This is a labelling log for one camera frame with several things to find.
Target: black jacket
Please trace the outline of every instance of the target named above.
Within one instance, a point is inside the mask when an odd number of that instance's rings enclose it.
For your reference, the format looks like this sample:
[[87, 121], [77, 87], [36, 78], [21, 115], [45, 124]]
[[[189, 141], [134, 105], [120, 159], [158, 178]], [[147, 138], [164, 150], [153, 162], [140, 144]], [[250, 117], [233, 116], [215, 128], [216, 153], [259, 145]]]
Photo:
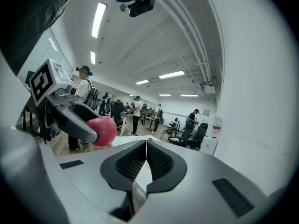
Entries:
[[15, 75], [66, 4], [63, 0], [1, 0], [0, 49]]

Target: hair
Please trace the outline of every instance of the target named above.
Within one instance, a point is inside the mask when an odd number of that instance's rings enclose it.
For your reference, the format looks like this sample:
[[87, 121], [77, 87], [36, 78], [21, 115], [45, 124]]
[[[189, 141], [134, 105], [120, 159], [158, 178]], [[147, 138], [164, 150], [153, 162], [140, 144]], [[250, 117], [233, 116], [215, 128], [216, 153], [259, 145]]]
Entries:
[[87, 65], [84, 65], [80, 68], [80, 70], [84, 70], [89, 76], [92, 76], [93, 73], [90, 71], [89, 67]]

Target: headset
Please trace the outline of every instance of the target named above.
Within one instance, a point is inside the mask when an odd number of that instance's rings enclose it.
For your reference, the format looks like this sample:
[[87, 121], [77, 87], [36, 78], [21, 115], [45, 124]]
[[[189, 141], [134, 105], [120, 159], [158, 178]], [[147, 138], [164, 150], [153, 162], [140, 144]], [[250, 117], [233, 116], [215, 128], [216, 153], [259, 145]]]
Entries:
[[143, 13], [149, 12], [154, 9], [155, 0], [116, 0], [117, 2], [130, 2], [135, 1], [134, 3], [126, 6], [122, 5], [121, 11], [125, 11], [127, 7], [130, 9], [130, 17], [137, 17]]

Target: ceiling-mounted projector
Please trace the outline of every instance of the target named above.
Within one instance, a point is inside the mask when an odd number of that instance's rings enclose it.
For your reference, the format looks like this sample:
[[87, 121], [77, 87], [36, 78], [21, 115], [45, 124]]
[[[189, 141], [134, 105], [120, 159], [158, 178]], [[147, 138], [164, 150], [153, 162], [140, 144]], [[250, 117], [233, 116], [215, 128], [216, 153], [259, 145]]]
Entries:
[[205, 92], [208, 94], [215, 94], [216, 93], [216, 87], [215, 86], [209, 86], [205, 85]]

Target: fluorescent light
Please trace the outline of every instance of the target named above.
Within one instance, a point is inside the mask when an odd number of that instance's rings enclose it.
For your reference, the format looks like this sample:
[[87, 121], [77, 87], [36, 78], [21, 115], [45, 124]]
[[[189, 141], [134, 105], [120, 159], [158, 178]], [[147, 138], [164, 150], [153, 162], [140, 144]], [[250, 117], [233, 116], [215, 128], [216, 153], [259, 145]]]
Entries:
[[144, 83], [147, 83], [149, 82], [148, 80], [143, 80], [143, 81], [139, 81], [139, 82], [136, 82], [136, 84], [144, 84]]
[[55, 44], [54, 44], [54, 42], [53, 42], [53, 39], [48, 37], [48, 40], [50, 41], [50, 43], [51, 43], [53, 49], [54, 49], [55, 51], [58, 51], [57, 48], [56, 48], [56, 46], [55, 46]]
[[102, 18], [103, 18], [106, 8], [107, 8], [106, 4], [101, 3], [101, 2], [98, 4], [98, 8], [95, 13], [95, 17], [94, 17], [94, 21], [93, 21], [93, 32], [92, 32], [92, 36], [95, 38], [98, 38], [100, 24], [101, 24], [101, 21], [102, 21]]
[[92, 64], [95, 65], [95, 53], [93, 51], [91, 51], [90, 54], [92, 56]]
[[170, 74], [166, 74], [166, 75], [162, 75], [162, 76], [159, 76], [161, 79], [164, 79], [164, 78], [168, 78], [168, 77], [176, 77], [176, 76], [181, 76], [181, 75], [184, 75], [185, 73], [181, 70], [181, 71], [178, 71], [178, 72], [174, 72], [174, 73], [170, 73]]
[[181, 96], [192, 96], [192, 97], [197, 97], [198, 95], [181, 95]]

